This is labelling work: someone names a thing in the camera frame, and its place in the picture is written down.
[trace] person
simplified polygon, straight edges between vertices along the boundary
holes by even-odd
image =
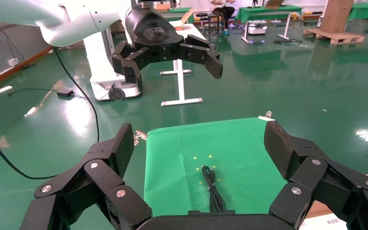
[[[211,0],[211,11],[221,17],[223,21],[223,33],[228,35],[228,21],[232,14],[235,12],[235,8],[225,6],[226,2],[234,3],[235,0]]]

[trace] barcode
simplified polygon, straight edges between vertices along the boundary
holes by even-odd
[[[332,220],[327,221],[328,224],[335,224],[335,223],[338,223],[338,222],[339,222],[338,219],[332,219]]]

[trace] green epoxy floor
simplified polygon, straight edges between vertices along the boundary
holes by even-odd
[[[289,37],[302,39],[303,27],[292,22]],[[240,31],[213,36],[224,66],[214,79],[203,66],[184,62],[187,98],[202,97],[201,104],[160,107],[178,98],[175,77],[158,76],[172,62],[151,64],[142,70],[144,95],[118,102],[98,102],[101,140],[115,136],[124,122],[148,132],[159,127],[256,117],[273,111],[273,118],[290,134],[311,139],[336,161],[368,173],[368,142],[356,131],[368,130],[368,23],[350,22],[348,31],[365,33],[356,45],[330,46],[327,41],[303,39],[300,46],[273,44],[281,25],[269,25],[264,37],[247,45]],[[84,82],[89,66],[84,50],[61,51],[77,82]],[[73,87],[55,54],[37,66],[18,72],[0,87],[60,89]],[[32,107],[36,111],[24,116]],[[80,161],[96,140],[95,120],[89,104],[80,98],[60,100],[53,92],[23,91],[0,95],[0,147],[20,169],[32,176],[63,172]],[[143,195],[145,143],[136,147],[125,181]],[[43,181],[16,174],[0,157],[0,230],[20,227],[35,188]],[[73,229],[112,229],[96,207],[86,210]]]

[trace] stool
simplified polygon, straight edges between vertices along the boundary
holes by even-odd
[[[217,19],[217,26],[211,26],[211,19],[216,18]],[[209,35],[211,35],[212,28],[216,27],[217,34],[219,34],[219,15],[216,15],[214,13],[208,14],[208,32]]]
[[[208,14],[207,13],[197,13],[196,16],[201,19],[201,27],[200,27],[200,29],[202,29],[202,31],[205,32],[203,20],[204,19],[208,19]]]

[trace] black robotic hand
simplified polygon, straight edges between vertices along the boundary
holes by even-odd
[[[193,35],[184,39],[153,8],[134,7],[125,25],[133,45],[121,42],[112,60],[115,72],[124,75],[127,83],[138,83],[139,90],[142,89],[140,70],[154,62],[191,61],[205,65],[212,76],[221,78],[222,63],[215,44]]]

